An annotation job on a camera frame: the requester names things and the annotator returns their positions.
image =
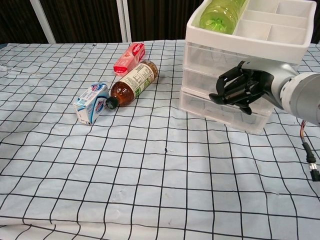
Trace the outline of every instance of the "bottle label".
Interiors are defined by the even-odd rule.
[[[152,69],[140,63],[132,71],[119,80],[119,82],[126,83],[133,91],[134,98],[138,97],[146,87],[150,85],[155,79]]]

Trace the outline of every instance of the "red package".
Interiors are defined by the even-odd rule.
[[[115,75],[124,76],[134,69],[145,55],[143,43],[131,43],[128,49],[113,65]]]

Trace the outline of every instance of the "glass bottle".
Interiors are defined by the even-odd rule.
[[[152,61],[143,60],[112,86],[106,105],[110,109],[115,109],[130,104],[157,76],[157,66]]]

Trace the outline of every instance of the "brown liquid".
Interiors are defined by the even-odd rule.
[[[128,105],[135,100],[134,92],[131,90],[128,84],[122,81],[118,81],[113,85],[110,96],[115,97],[120,106]]]
[[[154,78],[150,79],[150,83],[152,83],[158,76],[157,66],[149,60],[143,60],[141,64],[146,64],[152,69],[154,74]],[[123,81],[118,81],[112,86],[110,91],[110,97],[116,98],[120,106],[126,106],[135,99],[135,94],[128,84],[126,84]]]

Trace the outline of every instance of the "blue and white box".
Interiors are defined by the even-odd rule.
[[[106,107],[108,86],[95,82],[73,103],[79,122],[92,125]]]

